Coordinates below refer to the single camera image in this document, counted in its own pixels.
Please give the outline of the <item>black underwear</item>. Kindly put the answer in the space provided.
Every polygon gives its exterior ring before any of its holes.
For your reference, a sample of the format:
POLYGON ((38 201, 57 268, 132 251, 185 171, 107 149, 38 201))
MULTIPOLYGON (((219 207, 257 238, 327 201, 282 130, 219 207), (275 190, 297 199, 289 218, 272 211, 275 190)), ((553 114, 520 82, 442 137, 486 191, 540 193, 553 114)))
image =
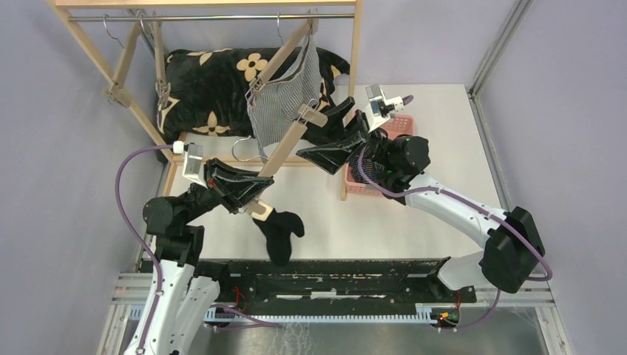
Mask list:
POLYGON ((254 215, 252 219, 265 236, 270 261, 277 267, 286 266, 292 253, 291 235, 305 235, 301 217, 293 212, 278 212, 270 208, 268 213, 254 215))

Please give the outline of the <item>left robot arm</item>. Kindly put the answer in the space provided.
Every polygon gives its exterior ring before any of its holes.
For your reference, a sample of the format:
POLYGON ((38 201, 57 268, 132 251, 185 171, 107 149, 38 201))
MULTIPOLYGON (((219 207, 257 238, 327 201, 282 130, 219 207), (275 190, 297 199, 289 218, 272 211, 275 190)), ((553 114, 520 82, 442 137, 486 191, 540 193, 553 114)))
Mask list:
POLYGON ((191 222, 217 207, 238 213, 273 182, 212 159, 186 191, 144 205, 146 231, 156 239, 154 248, 143 245, 153 262, 152 283, 125 354, 188 353, 210 307, 233 288, 227 265, 200 259, 205 229, 191 222))

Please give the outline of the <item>navy striped underwear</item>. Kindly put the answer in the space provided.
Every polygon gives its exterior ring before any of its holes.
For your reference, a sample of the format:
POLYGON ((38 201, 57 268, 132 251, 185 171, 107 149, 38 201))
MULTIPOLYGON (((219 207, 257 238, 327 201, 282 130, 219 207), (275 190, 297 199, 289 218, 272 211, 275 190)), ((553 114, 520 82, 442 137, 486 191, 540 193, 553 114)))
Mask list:
POLYGON ((362 161, 362 170, 364 175, 373 181, 374 183, 380 185, 380 177, 382 173, 387 171, 386 167, 380 163, 377 163, 371 159, 364 159, 362 161))

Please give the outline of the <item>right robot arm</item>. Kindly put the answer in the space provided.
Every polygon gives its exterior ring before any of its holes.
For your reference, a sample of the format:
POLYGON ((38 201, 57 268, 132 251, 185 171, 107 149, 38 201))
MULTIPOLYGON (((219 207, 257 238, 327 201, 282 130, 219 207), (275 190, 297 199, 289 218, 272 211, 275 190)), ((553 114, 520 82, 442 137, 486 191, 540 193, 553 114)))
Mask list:
POLYGON ((546 272, 541 279, 550 280, 546 251, 527 210, 491 207, 448 189, 425 171, 430 164, 426 138, 388 136, 383 124, 412 100, 411 95, 386 99, 378 94, 365 109, 356 110, 346 138, 301 149, 297 156, 331 175, 354 162, 365 183, 386 198, 437 217, 481 247, 480 252, 451 257, 438 267, 427 281, 434 300, 446 301, 470 285, 493 285, 515 294, 527 280, 537 279, 532 274, 536 265, 546 272))

